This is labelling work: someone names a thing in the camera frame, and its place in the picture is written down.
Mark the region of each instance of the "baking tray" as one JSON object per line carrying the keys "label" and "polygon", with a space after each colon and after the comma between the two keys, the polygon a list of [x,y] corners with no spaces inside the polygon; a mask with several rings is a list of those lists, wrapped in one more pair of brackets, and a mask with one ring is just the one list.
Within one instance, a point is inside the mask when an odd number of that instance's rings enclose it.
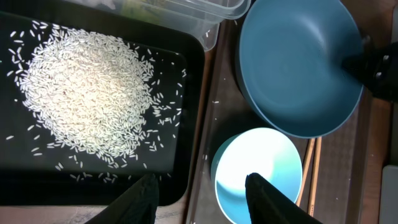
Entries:
{"label": "baking tray", "polygon": [[[54,142],[48,129],[27,131],[30,125],[35,124],[35,119],[22,105],[24,96],[17,89],[14,77],[7,77],[6,73],[17,67],[11,62],[8,51],[8,48],[16,50],[18,47],[10,38],[12,31],[25,31],[22,38],[25,46],[21,55],[26,61],[32,58],[30,53],[39,44],[37,38],[29,34],[30,29],[34,30],[32,19],[121,37],[126,43],[129,42],[131,48],[139,46],[140,58],[142,55],[152,56],[156,61],[152,63],[154,77],[148,85],[160,79],[160,85],[153,86],[152,95],[163,93],[165,104],[176,102],[171,105],[171,117],[178,112],[177,108],[182,108],[181,115],[177,116],[173,125],[168,126],[157,124],[158,118],[152,115],[152,108],[144,115],[147,124],[142,128],[158,129],[164,148],[158,146],[157,152],[150,152],[147,146],[141,144],[136,151],[138,161],[127,158],[128,166],[123,169],[111,169],[95,155],[80,152],[76,155],[78,161],[83,161],[81,169],[73,159],[68,158],[75,154],[73,150],[68,150],[69,147],[46,148],[47,143]],[[190,173],[205,58],[199,41],[178,31],[53,0],[1,1],[0,27],[0,205],[108,205],[149,172],[162,177],[160,205],[174,203],[184,194]],[[48,39],[50,30],[51,27],[44,30],[42,40]],[[186,77],[182,77],[183,69],[187,71]],[[178,87],[177,83],[181,83],[183,88]],[[34,141],[34,136],[38,134],[40,138]],[[10,135],[15,137],[6,141]],[[151,141],[156,138],[154,133],[149,137]],[[35,147],[40,147],[43,156],[32,155],[30,150]],[[61,172],[55,169],[58,162],[64,166]],[[79,182],[70,177],[70,174],[83,177],[82,172],[93,177]],[[116,174],[118,178],[113,184],[105,184],[98,178],[102,172]]]}
{"label": "baking tray", "polygon": [[[269,127],[250,108],[235,79],[235,48],[244,18],[221,24],[213,79],[186,223],[230,223],[218,206],[210,167],[219,146],[248,129]],[[352,116],[323,137],[314,217],[322,223],[357,223],[367,152],[371,97],[363,95]],[[288,136],[303,162],[308,139]],[[312,161],[307,177],[312,175]],[[307,211],[311,178],[307,178],[300,208]]]}

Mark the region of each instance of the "light blue bowl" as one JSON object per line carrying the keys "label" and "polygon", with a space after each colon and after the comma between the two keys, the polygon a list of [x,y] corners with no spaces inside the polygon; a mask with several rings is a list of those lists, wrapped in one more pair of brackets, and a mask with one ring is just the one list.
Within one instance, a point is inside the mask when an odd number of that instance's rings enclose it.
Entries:
{"label": "light blue bowl", "polygon": [[300,156],[292,141],[271,128],[235,135],[217,150],[211,181],[220,209],[232,223],[251,223],[246,202],[246,176],[257,172],[292,202],[302,184]]}

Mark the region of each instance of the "container lid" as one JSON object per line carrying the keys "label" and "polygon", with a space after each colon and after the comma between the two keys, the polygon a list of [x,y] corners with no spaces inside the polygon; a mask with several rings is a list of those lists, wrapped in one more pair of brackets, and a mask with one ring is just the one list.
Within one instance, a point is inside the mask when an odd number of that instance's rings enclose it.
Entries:
{"label": "container lid", "polygon": [[199,11],[207,12],[225,19],[238,19],[250,8],[251,0],[156,0],[168,1]]}

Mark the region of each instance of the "uncooked rice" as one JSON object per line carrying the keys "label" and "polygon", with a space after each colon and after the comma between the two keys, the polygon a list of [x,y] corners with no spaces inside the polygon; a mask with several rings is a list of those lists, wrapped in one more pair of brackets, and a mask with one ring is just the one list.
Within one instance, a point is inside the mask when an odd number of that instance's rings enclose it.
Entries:
{"label": "uncooked rice", "polygon": [[19,83],[27,97],[23,104],[40,113],[38,122],[56,140],[76,151],[134,155],[146,136],[143,114],[153,102],[144,82],[152,78],[153,66],[113,36],[52,29],[50,37],[34,50]]}

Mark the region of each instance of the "black tray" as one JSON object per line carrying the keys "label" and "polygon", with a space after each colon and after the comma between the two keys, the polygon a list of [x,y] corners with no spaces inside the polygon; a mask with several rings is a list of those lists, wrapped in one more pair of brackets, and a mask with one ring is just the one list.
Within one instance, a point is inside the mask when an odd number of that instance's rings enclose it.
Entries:
{"label": "black tray", "polygon": [[[147,57],[147,49],[150,49],[156,62],[154,77],[148,84],[160,78],[160,85],[155,85],[151,93],[161,92],[165,99],[176,101],[175,105],[171,105],[174,114],[177,113],[176,108],[182,108],[182,114],[176,118],[180,119],[178,127],[174,124],[159,126],[158,118],[152,115],[152,108],[145,114],[147,124],[142,128],[158,129],[165,147],[158,147],[157,152],[150,152],[142,144],[136,151],[139,155],[138,161],[134,162],[134,158],[128,159],[128,166],[123,169],[111,169],[95,155],[80,152],[76,155],[79,161],[83,161],[81,169],[73,159],[68,158],[75,154],[69,147],[46,148],[47,143],[54,142],[48,129],[33,128],[27,131],[30,125],[35,124],[35,119],[22,105],[24,96],[17,89],[14,76],[7,77],[6,73],[17,70],[17,65],[11,62],[8,51],[8,48],[18,48],[10,39],[12,31],[17,31],[18,38],[19,32],[25,31],[22,38],[25,46],[22,47],[21,55],[26,61],[32,58],[30,53],[39,44],[37,38],[34,39],[29,34],[29,30],[33,30],[32,19],[49,24],[44,34],[40,33],[42,41],[48,39],[50,24],[53,22],[60,26],[121,37],[130,43],[131,48],[140,46],[137,50],[140,57]],[[54,0],[1,1],[0,27],[0,205],[107,205],[148,172],[159,175],[159,178],[162,176],[160,205],[174,203],[184,194],[190,173],[204,66],[203,49],[194,37],[89,7]],[[182,78],[184,68],[187,69],[187,76]],[[181,83],[183,88],[177,87],[177,83]],[[40,138],[33,141],[38,134]],[[15,137],[6,141],[6,137],[10,135]],[[149,139],[154,141],[156,135],[151,134]],[[30,150],[35,147],[40,147],[43,156],[33,156]],[[55,169],[58,162],[64,166],[61,172]],[[70,177],[70,174],[80,174],[82,177],[82,172],[93,177],[79,182]],[[118,178],[113,184],[105,184],[98,178],[101,172],[116,174]]]}

